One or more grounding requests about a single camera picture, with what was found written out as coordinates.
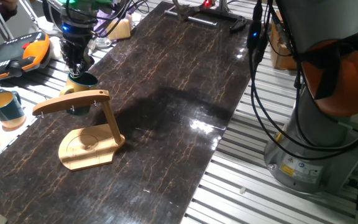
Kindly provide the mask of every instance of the cardboard box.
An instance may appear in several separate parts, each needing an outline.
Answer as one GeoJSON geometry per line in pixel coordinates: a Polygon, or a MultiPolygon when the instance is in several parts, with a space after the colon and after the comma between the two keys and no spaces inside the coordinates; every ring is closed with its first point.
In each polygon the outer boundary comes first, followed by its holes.
{"type": "MultiPolygon", "coordinates": [[[[283,21],[281,18],[280,12],[276,11],[277,17],[283,21]]],[[[270,35],[270,42],[271,48],[273,47],[280,55],[288,55],[290,52],[287,50],[283,42],[280,40],[280,36],[278,35],[278,32],[276,30],[276,26],[274,23],[272,23],[272,34],[270,35]]],[[[287,69],[287,70],[296,70],[296,63],[292,57],[283,57],[279,56],[274,52],[274,50],[271,50],[271,56],[272,56],[272,64],[273,68],[277,69],[287,69]]]]}

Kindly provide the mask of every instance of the red object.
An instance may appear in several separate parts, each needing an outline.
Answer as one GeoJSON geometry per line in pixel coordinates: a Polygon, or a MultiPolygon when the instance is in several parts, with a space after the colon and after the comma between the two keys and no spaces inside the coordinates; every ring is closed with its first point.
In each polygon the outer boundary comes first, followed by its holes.
{"type": "Polygon", "coordinates": [[[209,0],[205,0],[204,5],[205,7],[210,7],[211,3],[209,2],[209,0]]]}
{"type": "Polygon", "coordinates": [[[23,50],[25,50],[29,45],[30,45],[30,43],[23,44],[23,46],[22,46],[23,50]]]}

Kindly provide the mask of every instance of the orange controller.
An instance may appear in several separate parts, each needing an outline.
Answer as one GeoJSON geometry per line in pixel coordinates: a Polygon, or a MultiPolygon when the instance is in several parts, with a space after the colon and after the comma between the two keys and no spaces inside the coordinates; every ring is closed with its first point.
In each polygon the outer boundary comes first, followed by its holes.
{"type": "Polygon", "coordinates": [[[49,62],[49,36],[35,32],[0,45],[0,80],[20,77],[49,62]]]}

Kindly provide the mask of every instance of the metal hook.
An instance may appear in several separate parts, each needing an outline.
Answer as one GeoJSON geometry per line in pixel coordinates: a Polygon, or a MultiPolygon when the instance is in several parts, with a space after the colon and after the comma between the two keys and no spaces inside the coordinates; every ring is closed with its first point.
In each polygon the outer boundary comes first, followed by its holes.
{"type": "Polygon", "coordinates": [[[41,117],[41,119],[44,118],[44,112],[41,111],[41,115],[38,115],[37,117],[41,117]]]}

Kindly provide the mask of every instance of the wooden cup holder stand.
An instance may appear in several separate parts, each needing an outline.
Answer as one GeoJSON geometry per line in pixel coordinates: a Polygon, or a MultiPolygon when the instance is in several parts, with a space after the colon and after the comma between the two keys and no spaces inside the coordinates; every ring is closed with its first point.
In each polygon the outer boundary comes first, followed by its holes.
{"type": "Polygon", "coordinates": [[[72,130],[60,144],[59,159],[68,169],[74,171],[112,163],[114,153],[125,143],[109,100],[106,90],[88,90],[52,98],[33,108],[34,116],[43,117],[57,111],[102,104],[107,124],[72,130]]]}

